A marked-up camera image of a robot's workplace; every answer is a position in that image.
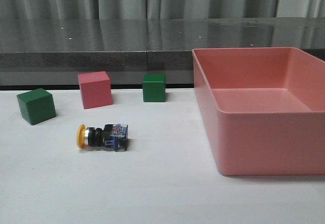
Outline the green cube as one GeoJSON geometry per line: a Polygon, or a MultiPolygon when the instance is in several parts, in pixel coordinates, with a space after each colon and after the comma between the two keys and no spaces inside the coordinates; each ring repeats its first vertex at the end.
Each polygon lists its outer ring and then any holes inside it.
{"type": "Polygon", "coordinates": [[[35,125],[57,116],[53,95],[43,88],[17,95],[21,116],[30,125],[35,125]]]}
{"type": "Polygon", "coordinates": [[[142,89],[144,102],[165,102],[165,74],[146,74],[142,81],[142,89]]]}

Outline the yellow push button switch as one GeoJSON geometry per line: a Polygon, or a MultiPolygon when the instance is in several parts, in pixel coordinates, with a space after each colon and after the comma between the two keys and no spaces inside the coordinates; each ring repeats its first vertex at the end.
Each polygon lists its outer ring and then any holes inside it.
{"type": "Polygon", "coordinates": [[[128,125],[106,124],[104,128],[86,127],[81,124],[76,135],[79,148],[105,147],[115,152],[126,151],[128,147],[128,125]]]}

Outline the green cube far right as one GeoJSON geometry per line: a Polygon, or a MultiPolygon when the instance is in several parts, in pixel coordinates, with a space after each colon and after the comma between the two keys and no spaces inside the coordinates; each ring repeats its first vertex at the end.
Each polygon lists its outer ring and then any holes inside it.
{"type": "Polygon", "coordinates": [[[142,81],[142,89],[144,102],[165,102],[165,74],[146,74],[142,81]]]}

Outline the grey stone counter ledge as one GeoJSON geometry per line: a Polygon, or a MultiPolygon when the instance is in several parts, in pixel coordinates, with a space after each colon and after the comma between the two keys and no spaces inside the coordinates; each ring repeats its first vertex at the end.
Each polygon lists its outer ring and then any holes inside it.
{"type": "Polygon", "coordinates": [[[2,20],[1,89],[76,88],[106,71],[114,88],[147,73],[169,87],[193,84],[195,48],[296,47],[324,58],[324,18],[2,20]]]}

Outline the pink plastic bin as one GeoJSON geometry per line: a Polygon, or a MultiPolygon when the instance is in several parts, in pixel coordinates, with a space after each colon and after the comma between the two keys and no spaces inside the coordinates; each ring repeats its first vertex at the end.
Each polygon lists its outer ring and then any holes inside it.
{"type": "Polygon", "coordinates": [[[221,174],[324,174],[323,60],[293,47],[194,49],[192,56],[221,174]]]}

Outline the pink wooden cube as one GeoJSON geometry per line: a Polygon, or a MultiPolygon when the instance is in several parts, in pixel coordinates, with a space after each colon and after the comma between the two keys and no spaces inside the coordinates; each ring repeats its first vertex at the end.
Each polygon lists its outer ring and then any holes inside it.
{"type": "Polygon", "coordinates": [[[113,104],[111,81],[105,71],[78,74],[84,109],[113,104]]]}

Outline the green cube near left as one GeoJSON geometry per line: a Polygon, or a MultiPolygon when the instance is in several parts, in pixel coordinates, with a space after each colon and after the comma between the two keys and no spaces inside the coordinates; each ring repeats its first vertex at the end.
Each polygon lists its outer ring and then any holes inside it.
{"type": "Polygon", "coordinates": [[[57,116],[53,95],[43,88],[17,95],[21,116],[30,125],[35,125],[57,116]]]}

